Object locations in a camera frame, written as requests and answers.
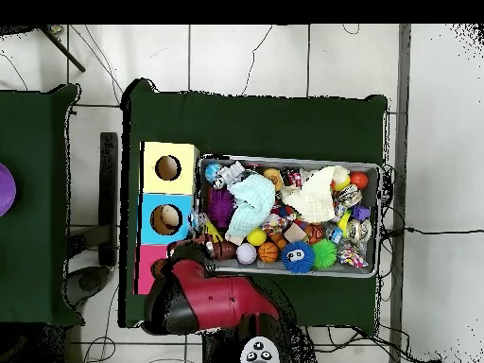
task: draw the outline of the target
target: table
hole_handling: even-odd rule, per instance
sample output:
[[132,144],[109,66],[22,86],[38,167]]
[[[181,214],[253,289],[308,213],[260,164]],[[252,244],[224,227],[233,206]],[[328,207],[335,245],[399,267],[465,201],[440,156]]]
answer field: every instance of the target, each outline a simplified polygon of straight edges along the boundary
[[[145,296],[133,294],[141,141],[189,143],[200,153],[383,163],[387,100],[280,98],[158,93],[136,79],[123,94],[119,323],[144,319]],[[354,325],[374,331],[375,276],[365,279],[256,275],[276,282],[300,325]]]

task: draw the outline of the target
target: orange ball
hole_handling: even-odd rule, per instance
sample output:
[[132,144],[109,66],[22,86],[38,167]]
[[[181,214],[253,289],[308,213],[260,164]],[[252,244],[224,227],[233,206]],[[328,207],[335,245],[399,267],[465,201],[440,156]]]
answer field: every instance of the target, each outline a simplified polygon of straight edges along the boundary
[[279,249],[272,242],[264,242],[264,244],[262,244],[257,250],[257,253],[264,263],[272,263],[275,262],[279,256]]

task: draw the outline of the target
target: yellow ball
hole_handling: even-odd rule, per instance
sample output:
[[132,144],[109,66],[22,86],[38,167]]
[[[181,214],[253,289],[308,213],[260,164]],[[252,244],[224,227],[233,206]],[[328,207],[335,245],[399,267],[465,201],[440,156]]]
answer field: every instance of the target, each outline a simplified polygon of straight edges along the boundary
[[247,235],[247,241],[254,247],[261,246],[268,236],[259,227],[254,228],[249,235]]

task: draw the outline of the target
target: blue spiky ball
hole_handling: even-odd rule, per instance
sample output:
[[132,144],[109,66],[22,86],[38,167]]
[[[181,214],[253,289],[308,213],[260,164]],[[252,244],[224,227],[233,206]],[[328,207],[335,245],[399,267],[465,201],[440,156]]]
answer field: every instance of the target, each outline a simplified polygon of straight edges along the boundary
[[314,263],[314,251],[305,242],[297,241],[283,248],[281,258],[289,271],[307,273]]

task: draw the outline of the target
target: green tablecloth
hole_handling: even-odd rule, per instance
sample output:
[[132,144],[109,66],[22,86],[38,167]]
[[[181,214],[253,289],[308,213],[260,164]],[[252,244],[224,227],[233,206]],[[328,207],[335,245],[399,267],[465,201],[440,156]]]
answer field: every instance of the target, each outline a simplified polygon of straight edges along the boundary
[[0,91],[0,163],[17,185],[0,217],[0,322],[82,324],[63,300],[65,124],[76,85],[48,94]]
[[[127,241],[128,254],[120,255],[126,278],[120,286],[126,294],[126,316],[122,312],[120,320],[126,318],[127,325],[143,319],[145,299],[132,291],[141,141],[194,144],[201,154],[383,161],[387,100],[382,95],[356,100],[155,93],[149,81],[136,79],[123,94],[122,105],[122,180],[129,189],[121,194],[123,213],[128,212],[128,237],[122,228],[121,241]],[[373,332],[374,277],[256,275],[254,280],[261,286],[275,280],[291,300],[300,325],[351,324]]]

